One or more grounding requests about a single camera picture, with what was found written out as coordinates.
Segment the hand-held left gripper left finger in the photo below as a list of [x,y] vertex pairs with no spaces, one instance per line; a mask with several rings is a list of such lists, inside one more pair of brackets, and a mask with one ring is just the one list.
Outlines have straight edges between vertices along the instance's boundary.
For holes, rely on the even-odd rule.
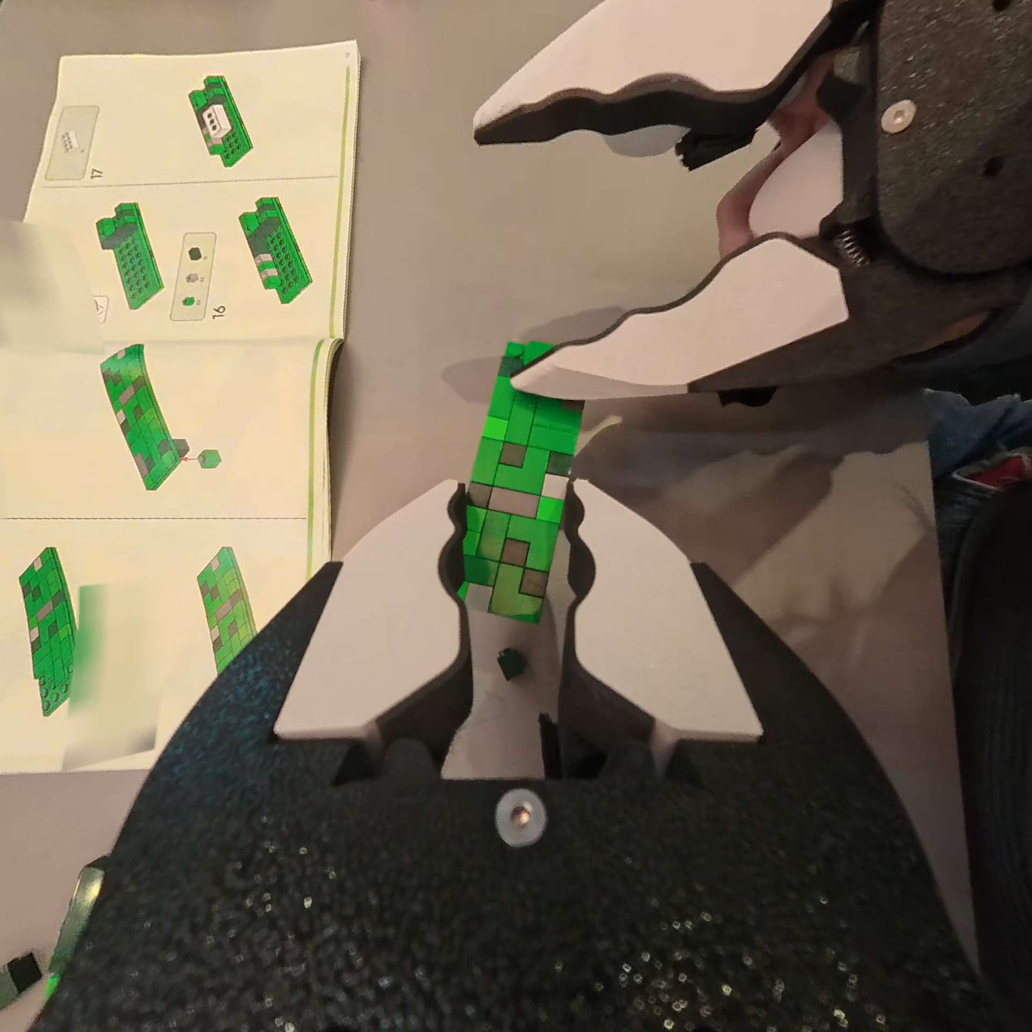
[[441,779],[474,700],[464,489],[440,482],[347,553],[277,716],[278,754],[325,748],[331,780]]

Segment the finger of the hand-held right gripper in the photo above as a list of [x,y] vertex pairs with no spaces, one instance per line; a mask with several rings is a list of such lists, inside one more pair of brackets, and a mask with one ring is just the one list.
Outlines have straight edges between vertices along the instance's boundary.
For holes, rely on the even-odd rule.
[[677,303],[630,312],[596,338],[558,346],[512,383],[575,402],[686,393],[847,316],[839,268],[774,234],[722,260]]
[[813,60],[856,30],[856,2],[602,2],[484,101],[475,142],[665,127],[682,164],[701,168],[749,146]]

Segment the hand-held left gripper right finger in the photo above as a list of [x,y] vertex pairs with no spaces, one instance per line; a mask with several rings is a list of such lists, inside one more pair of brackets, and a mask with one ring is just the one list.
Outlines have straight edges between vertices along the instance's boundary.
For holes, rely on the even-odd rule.
[[589,480],[565,495],[546,600],[560,647],[556,712],[540,720],[547,778],[596,776],[626,743],[665,775],[683,743],[763,740],[690,560]]

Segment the green brick plate assembly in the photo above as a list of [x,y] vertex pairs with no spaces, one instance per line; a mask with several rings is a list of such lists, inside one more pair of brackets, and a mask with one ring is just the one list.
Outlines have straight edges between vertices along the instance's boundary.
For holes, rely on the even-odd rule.
[[499,360],[467,484],[459,596],[525,624],[542,616],[584,404],[515,387],[553,346],[509,342]]

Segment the pile of small bricks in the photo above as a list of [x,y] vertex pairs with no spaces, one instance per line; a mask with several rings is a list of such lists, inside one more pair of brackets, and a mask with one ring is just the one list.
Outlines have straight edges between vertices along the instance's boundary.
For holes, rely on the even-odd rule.
[[65,918],[49,959],[40,961],[33,952],[7,960],[1,967],[1,1008],[6,1009],[29,988],[44,983],[47,1001],[58,983],[84,933],[99,896],[109,857],[94,859],[80,870],[80,876],[69,901]]

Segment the grey desk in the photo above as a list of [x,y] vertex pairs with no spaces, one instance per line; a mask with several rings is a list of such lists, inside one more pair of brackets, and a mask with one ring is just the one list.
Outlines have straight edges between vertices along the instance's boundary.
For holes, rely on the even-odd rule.
[[[333,555],[467,476],[508,341],[667,303],[716,263],[717,202],[774,141],[691,173],[578,133],[479,148],[471,122],[590,2],[3,2],[2,218],[22,217],[59,58],[357,41],[346,347],[331,405]],[[708,565],[862,732],[975,959],[922,395],[891,377],[593,404],[580,470]]]

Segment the person's blue jeans leg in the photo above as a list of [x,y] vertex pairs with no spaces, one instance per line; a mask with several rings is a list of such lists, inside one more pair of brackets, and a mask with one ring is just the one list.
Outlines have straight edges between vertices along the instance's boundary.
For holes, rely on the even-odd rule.
[[1031,404],[1004,395],[971,404],[927,390],[928,447],[936,516],[969,520],[983,504],[1031,478]]

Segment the open instruction booklet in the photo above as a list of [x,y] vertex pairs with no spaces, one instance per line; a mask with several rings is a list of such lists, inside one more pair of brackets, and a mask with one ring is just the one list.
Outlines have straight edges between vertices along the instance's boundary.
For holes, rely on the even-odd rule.
[[144,770],[331,547],[353,41],[60,58],[2,246],[2,775]]

